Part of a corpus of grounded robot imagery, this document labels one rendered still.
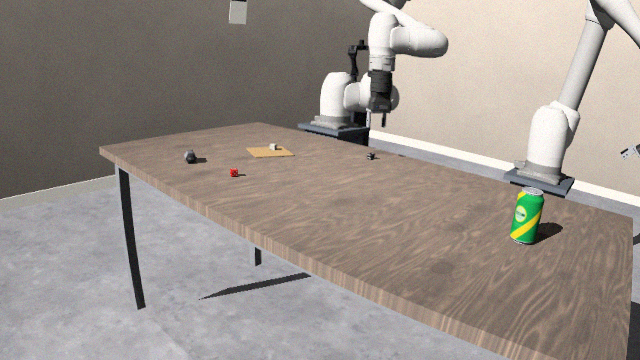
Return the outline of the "tan square mat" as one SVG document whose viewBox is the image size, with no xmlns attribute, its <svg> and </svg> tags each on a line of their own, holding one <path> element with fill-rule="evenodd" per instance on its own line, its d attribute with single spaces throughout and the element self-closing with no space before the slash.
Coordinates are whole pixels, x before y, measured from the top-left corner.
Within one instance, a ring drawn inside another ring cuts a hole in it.
<svg viewBox="0 0 640 360">
<path fill-rule="evenodd" d="M 255 158 L 269 157 L 288 157 L 294 156 L 291 152 L 282 146 L 277 146 L 276 150 L 270 150 L 270 147 L 246 148 Z"/>
</svg>

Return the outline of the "green drink can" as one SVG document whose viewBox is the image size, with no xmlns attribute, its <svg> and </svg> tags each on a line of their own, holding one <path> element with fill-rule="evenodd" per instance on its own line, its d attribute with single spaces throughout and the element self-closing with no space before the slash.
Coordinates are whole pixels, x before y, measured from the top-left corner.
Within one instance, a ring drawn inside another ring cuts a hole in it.
<svg viewBox="0 0 640 360">
<path fill-rule="evenodd" d="M 510 237 L 519 244 L 535 241 L 544 205 L 543 191 L 522 187 L 518 194 Z"/>
</svg>

